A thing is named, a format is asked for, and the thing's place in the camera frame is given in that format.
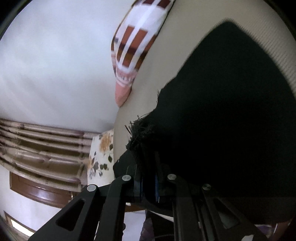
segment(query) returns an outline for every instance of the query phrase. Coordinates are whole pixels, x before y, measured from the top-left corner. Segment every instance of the black fabric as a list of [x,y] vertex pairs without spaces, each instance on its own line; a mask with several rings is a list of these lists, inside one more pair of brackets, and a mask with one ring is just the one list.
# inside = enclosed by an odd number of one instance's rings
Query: black fabric
[[[290,197],[277,199],[276,214],[267,208],[261,217],[292,217],[296,101],[271,58],[234,23],[202,40],[136,126],[127,148],[138,156],[144,143],[190,183],[210,183],[225,197],[261,198],[250,212],[273,206],[266,197]],[[145,128],[152,129],[146,138],[139,135]],[[151,168],[138,162],[143,172]]]

